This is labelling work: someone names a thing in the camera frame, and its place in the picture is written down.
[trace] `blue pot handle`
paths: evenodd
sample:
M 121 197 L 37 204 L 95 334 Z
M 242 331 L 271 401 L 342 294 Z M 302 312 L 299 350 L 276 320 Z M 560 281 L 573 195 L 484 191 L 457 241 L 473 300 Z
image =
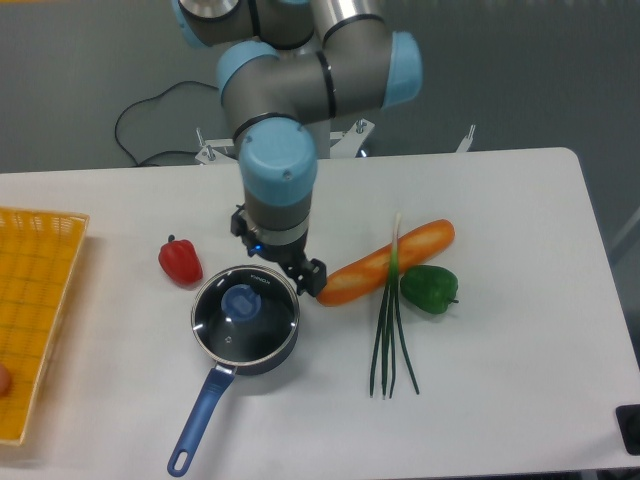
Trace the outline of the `blue pot handle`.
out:
M 191 410 L 189 419 L 182 430 L 182 434 L 167 465 L 167 470 L 172 476 L 181 477 L 189 470 L 189 465 L 191 465 L 191 460 L 198 449 L 202 435 L 207 429 L 211 414 L 233 379 L 234 374 L 232 371 L 217 366 L 212 368 L 209 375 L 207 375 L 207 379 L 202 385 L 198 399 Z M 187 456 L 178 469 L 176 465 L 182 454 Z

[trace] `green onion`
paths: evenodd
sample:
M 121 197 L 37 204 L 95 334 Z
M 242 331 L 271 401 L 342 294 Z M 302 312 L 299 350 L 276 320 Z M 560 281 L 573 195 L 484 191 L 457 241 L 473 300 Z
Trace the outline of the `green onion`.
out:
M 393 242 L 391 246 L 391 259 L 389 262 L 389 272 L 387 274 L 387 282 L 382 294 L 382 303 L 380 304 L 380 312 L 378 313 L 378 325 L 376 328 L 376 338 L 373 346 L 373 356 L 371 359 L 371 372 L 369 374 L 369 395 L 373 397 L 376 365 L 378 363 L 379 349 L 381 352 L 381 371 L 382 371 L 382 396 L 387 394 L 388 365 L 389 354 L 391 354 L 391 385 L 389 387 L 389 398 L 393 396 L 393 389 L 396 383 L 396 346 L 395 346 L 395 327 L 394 319 L 398 327 L 398 336 L 400 337 L 400 345 L 402 354 L 404 355 L 409 375 L 413 383 L 416 394 L 420 394 L 418 382 L 411 366 L 409 352 L 404 339 L 404 331 L 402 329 L 402 320 L 400 318 L 400 301 L 399 301 L 399 277 L 400 267 L 398 263 L 398 231 L 400 230 L 401 215 L 396 214 L 395 226 L 393 229 Z

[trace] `red bell pepper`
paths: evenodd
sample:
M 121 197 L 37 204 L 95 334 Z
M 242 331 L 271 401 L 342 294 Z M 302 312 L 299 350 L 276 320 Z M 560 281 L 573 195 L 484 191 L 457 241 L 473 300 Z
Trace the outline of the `red bell pepper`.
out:
M 165 273 L 178 285 L 193 285 L 202 278 L 202 265 L 189 240 L 176 240 L 169 235 L 169 241 L 160 248 L 158 260 Z

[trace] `gray floor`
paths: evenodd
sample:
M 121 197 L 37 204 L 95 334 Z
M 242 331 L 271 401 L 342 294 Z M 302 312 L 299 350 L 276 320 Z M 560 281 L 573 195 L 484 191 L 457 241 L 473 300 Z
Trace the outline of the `gray floor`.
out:
M 418 39 L 419 98 L 384 113 L 375 155 L 563 146 L 580 157 L 605 245 L 640 206 L 640 1 L 387 0 Z M 168 1 L 0 5 L 0 173 L 129 167 L 113 128 L 181 80 L 212 83 L 224 47 L 192 50 Z M 353 118 L 334 122 L 349 126 Z M 175 91 L 121 125 L 139 158 L 227 138 L 214 92 Z M 168 159 L 189 163 L 189 158 Z M 640 245 L 613 268 L 640 352 Z

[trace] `white table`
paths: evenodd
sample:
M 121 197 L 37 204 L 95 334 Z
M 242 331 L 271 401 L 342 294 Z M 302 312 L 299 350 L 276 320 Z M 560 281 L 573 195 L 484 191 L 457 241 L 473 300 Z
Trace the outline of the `white table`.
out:
M 0 175 L 2 205 L 91 215 L 27 443 L 0 449 L 0 478 L 170 478 L 211 362 L 190 329 L 196 290 L 167 279 L 158 250 L 192 240 L 207 277 L 251 263 L 228 232 L 240 202 L 234 165 Z M 394 398 L 369 398 L 381 292 L 340 308 L 304 296 L 294 352 L 236 379 L 185 478 L 639 466 L 614 410 L 640 402 L 640 374 L 577 158 L 323 160 L 307 253 L 333 271 L 388 242 L 397 210 L 404 232 L 457 230 L 430 263 L 458 275 L 460 304 L 437 321 L 403 310 L 421 395 L 401 361 Z

